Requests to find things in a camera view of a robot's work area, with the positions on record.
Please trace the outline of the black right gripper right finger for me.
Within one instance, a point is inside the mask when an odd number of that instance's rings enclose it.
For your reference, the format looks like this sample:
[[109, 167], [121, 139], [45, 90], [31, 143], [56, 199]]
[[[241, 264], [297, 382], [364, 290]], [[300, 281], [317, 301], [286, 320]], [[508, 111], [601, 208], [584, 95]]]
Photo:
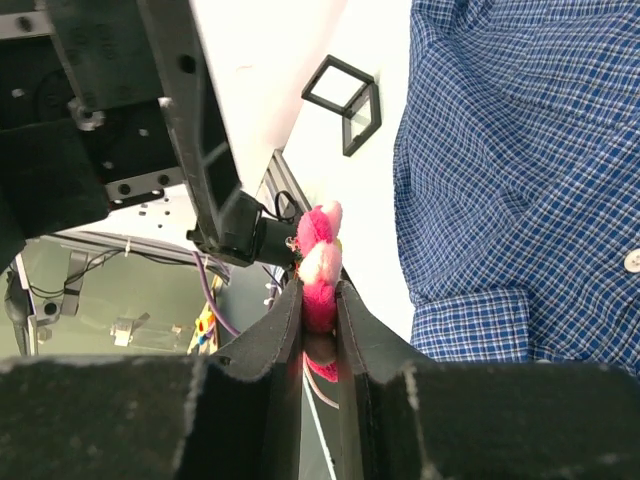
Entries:
[[580, 363], [438, 363], [337, 289], [348, 479], [635, 479], [639, 386]]

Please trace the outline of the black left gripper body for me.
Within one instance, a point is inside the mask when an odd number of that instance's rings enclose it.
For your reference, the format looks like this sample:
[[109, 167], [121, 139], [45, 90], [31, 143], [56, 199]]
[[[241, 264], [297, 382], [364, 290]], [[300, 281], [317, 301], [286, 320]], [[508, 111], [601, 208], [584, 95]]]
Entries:
[[135, 1], [1, 5], [1, 262], [183, 174]]

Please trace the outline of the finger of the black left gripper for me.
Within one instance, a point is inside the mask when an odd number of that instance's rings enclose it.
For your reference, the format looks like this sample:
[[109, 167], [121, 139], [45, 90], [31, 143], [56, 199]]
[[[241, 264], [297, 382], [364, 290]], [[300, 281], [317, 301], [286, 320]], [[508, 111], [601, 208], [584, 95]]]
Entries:
[[264, 216], [263, 205], [241, 189], [190, 3], [141, 1], [138, 8], [196, 215], [187, 239], [202, 253], [235, 266], [292, 267], [294, 254], [286, 241], [294, 225]]

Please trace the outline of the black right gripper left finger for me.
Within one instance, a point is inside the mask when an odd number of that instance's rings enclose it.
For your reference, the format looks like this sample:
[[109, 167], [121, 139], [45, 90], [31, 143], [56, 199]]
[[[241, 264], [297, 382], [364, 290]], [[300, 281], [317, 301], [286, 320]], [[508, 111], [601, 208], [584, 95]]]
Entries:
[[1, 364], [5, 479], [294, 479], [302, 287], [212, 355]]

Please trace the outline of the pink flower smiley brooch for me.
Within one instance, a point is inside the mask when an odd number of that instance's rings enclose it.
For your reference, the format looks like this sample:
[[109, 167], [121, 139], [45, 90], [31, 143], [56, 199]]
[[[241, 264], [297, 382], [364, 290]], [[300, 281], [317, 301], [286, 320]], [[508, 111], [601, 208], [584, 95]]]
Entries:
[[338, 381], [336, 287], [342, 271], [342, 245], [338, 235], [343, 211], [337, 201], [313, 207], [298, 223], [288, 246], [296, 253], [296, 277], [302, 285], [304, 372], [312, 390], [328, 406], [329, 399], [314, 380]]

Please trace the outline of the blue plaid button shirt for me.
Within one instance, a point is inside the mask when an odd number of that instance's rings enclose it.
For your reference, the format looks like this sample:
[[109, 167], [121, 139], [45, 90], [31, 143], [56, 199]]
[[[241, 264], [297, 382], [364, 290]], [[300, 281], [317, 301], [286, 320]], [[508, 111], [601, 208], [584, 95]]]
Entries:
[[638, 374], [637, 2], [414, 2], [393, 176], [418, 351]]

